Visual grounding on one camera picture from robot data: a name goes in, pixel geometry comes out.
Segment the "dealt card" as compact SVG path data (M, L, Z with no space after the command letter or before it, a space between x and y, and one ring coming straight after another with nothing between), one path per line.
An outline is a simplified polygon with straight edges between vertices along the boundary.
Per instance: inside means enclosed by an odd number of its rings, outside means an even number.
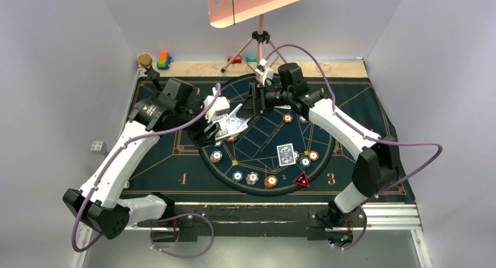
M277 157L279 166L290 166L296 163L294 147L292 143L277 146Z

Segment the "orange poker chip stack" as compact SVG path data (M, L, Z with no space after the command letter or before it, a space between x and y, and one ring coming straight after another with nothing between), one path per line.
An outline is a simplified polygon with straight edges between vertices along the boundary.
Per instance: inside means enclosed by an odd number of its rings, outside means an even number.
M264 179L264 185L267 188L273 188L278 184L278 178L274 175L267 176Z

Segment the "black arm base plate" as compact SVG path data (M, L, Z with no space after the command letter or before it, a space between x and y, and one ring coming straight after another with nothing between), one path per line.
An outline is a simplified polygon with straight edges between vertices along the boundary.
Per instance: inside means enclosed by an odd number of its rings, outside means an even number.
M178 234L180 242L200 236L332 239L335 243L359 236L365 215L359 211L332 223L326 204L206 205L176 207L176 221L142 221L138 228Z

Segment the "purple white poker chip stack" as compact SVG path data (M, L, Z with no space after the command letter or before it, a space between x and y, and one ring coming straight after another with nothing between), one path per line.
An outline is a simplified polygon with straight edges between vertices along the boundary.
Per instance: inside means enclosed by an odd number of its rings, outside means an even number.
M255 172L251 172L246 176L247 185L255 185L259 180L259 175Z

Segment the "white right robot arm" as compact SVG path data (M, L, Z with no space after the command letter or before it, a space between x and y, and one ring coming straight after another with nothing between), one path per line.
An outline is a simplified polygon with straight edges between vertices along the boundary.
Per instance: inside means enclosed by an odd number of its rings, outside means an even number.
M343 225L353 210L398 178L399 151L393 146L394 138L381 142L379 134L346 115L333 98L311 88L298 64L279 66L280 84L275 87L271 86L274 71L265 59L258 62L255 72L260 79L250 85L237 117L251 118L277 106L290 106L294 113L325 130L353 155L356 164L352 181L329 203L328 217L333 224Z

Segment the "blue playing card deck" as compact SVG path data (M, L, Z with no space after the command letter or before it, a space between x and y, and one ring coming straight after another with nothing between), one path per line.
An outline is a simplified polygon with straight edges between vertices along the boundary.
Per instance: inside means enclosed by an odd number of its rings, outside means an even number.
M238 122L219 121L216 124L219 127L219 130L215 134L216 142L232 138L240 133L239 129L241 125Z

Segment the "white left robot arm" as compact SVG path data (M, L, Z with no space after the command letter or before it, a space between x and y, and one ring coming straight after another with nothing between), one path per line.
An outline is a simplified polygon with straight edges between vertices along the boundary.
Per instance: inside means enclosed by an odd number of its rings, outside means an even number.
M161 91L137 102L119 139L97 171L78 189L69 188L63 202L75 217L71 241L75 251L80 224L107 239L116 238L126 226L153 220L168 226L174 220L174 203L161 194L121 199L125 184L148 151L164 135L186 130L191 140L204 147L216 141L219 124L215 113L225 100L216 83L212 95L198 99L195 87L169 78Z

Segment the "red triangle dealer marker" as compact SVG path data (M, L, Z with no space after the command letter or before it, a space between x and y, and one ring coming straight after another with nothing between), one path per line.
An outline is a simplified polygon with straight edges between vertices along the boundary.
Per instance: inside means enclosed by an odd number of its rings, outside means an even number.
M293 183L301 187L306 187L306 188L310 187L306 172L304 171L295 178Z

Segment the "card sliding from deck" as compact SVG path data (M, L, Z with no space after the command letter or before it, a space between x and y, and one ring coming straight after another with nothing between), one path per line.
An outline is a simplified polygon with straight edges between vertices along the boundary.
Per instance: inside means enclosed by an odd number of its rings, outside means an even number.
M228 122L238 122L240 127L240 133L247 128L247 124L251 117L246 116L237 116L237 112L241 109L242 104L239 104L226 118L221 119L220 121L228 121Z

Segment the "green poker chip stack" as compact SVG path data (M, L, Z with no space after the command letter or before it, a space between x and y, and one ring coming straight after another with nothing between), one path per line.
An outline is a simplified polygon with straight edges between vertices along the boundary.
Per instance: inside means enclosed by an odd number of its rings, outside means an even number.
M244 178L244 174L241 171L234 171L232 173L232 180L240 182Z

